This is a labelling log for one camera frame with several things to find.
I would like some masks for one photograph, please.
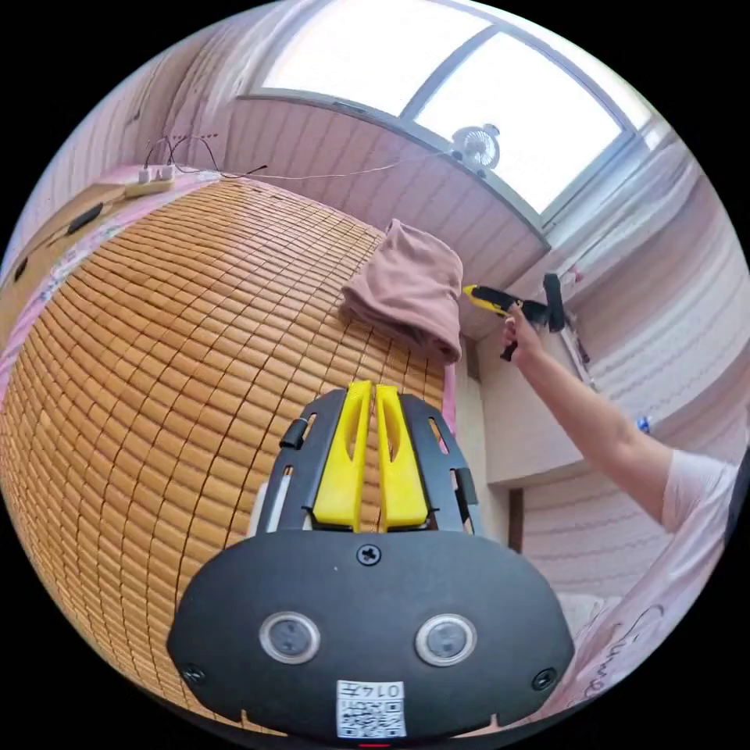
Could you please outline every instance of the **white sleeve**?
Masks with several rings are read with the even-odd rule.
[[[698,509],[728,512],[736,467],[706,455],[674,450],[664,492],[662,525],[678,532]]]

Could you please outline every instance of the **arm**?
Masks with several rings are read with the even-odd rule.
[[[545,352],[536,331],[515,306],[504,339],[506,345],[518,342],[513,363],[583,457],[662,523],[672,449],[640,432],[614,404]]]

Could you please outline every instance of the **bamboo mat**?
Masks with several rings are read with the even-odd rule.
[[[441,366],[338,318],[381,238],[279,188],[207,185],[79,266],[13,368],[0,477],[34,567],[109,663],[204,716],[166,635],[191,577],[242,539],[291,420],[362,378],[441,406]],[[372,416],[363,530],[377,485]]]

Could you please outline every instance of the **yellow plastic part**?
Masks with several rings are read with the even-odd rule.
[[[500,305],[495,305],[492,302],[488,302],[486,299],[477,299],[473,295],[474,289],[477,288],[476,284],[471,284],[468,287],[463,288],[463,293],[472,301],[474,305],[477,307],[482,307],[485,310],[490,310],[492,313],[497,313],[498,315],[502,315],[504,317],[509,317],[509,313],[506,312]],[[523,300],[517,299],[516,300],[519,307],[523,307]]]
[[[379,385],[375,395],[380,499],[386,530],[421,526],[427,521],[420,470],[404,421],[398,389]]]
[[[373,385],[368,380],[349,386],[312,508],[318,523],[359,531],[372,392]]]

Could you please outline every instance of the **black wire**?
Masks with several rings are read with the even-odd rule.
[[[209,152],[209,156],[211,157],[211,163],[213,164],[214,171],[220,174],[222,177],[228,180],[240,180],[243,177],[249,177],[251,174],[255,174],[256,172],[259,172],[260,170],[265,170],[268,168],[267,164],[262,164],[261,166],[257,166],[255,169],[250,170],[249,172],[245,172],[244,174],[229,174],[222,172],[222,170],[219,169],[219,165],[216,163],[216,157],[213,155],[213,151],[211,150],[211,146],[209,146],[208,142],[203,136],[199,135],[184,135],[177,143],[172,146],[172,142],[170,140],[169,136],[162,136],[159,138],[154,145],[148,150],[148,154],[146,155],[145,161],[143,163],[143,168],[148,168],[148,160],[151,158],[151,154],[153,153],[154,149],[156,148],[159,143],[162,141],[166,142],[166,147],[170,150],[170,157],[167,161],[167,165],[173,164],[175,169],[182,172],[183,174],[196,174],[197,172],[203,172],[204,170],[197,170],[197,169],[189,169],[186,170],[185,168],[181,167],[177,162],[174,160],[174,152],[177,150],[177,146],[182,145],[185,141],[200,141],[203,143],[203,145],[206,147],[207,151]]]

